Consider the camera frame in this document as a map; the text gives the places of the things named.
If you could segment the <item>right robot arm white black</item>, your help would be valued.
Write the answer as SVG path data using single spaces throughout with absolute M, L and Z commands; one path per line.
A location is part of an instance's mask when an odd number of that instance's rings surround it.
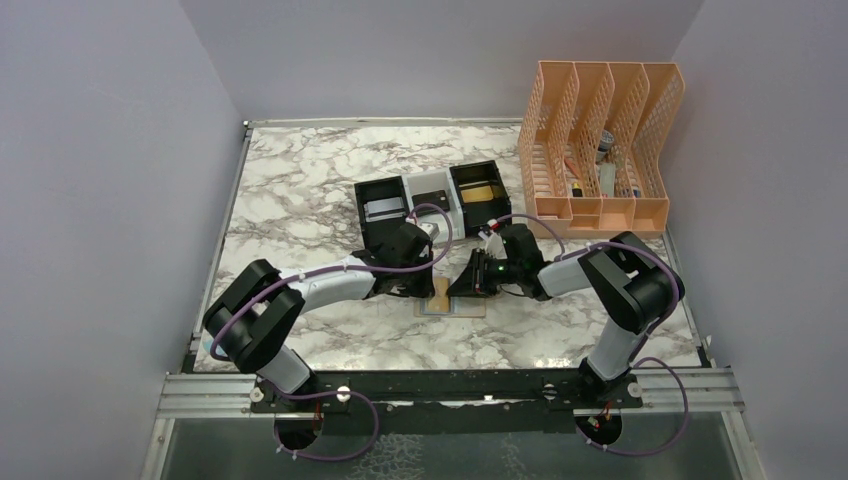
M 579 398 L 592 407 L 600 407 L 616 395 L 635 355 L 685 296 L 680 276 L 630 231 L 557 261 L 543 257 L 534 234 L 524 224 L 500 227 L 491 237 L 504 248 L 504 257 L 473 250 L 465 269 L 448 287 L 448 295 L 490 298 L 501 286 L 514 284 L 524 296 L 548 301 L 593 289 L 609 319 L 596 345 L 581 361 L 574 387 Z

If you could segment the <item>orange plastic desk organizer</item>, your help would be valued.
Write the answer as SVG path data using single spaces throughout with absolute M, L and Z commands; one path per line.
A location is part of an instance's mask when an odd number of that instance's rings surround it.
M 671 62 L 541 61 L 518 153 L 527 213 L 542 236 L 607 238 L 666 231 L 659 162 L 685 82 Z

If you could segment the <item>black white card tray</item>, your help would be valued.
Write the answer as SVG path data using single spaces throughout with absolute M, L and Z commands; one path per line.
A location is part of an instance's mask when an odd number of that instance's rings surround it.
M 438 227 L 436 241 L 475 237 L 488 222 L 512 213 L 512 202 L 494 161 L 445 167 L 354 185 L 363 244 L 385 242 L 411 210 Z

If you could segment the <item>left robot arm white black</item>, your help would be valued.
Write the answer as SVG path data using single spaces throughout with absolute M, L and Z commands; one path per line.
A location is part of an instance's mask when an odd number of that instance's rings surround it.
M 309 271 L 280 270 L 266 259 L 249 263 L 204 313 L 210 354 L 272 383 L 288 409 L 306 408 L 314 397 L 313 371 L 285 344 L 298 317 L 378 295 L 431 296 L 436 230 L 406 221 L 374 249 Z

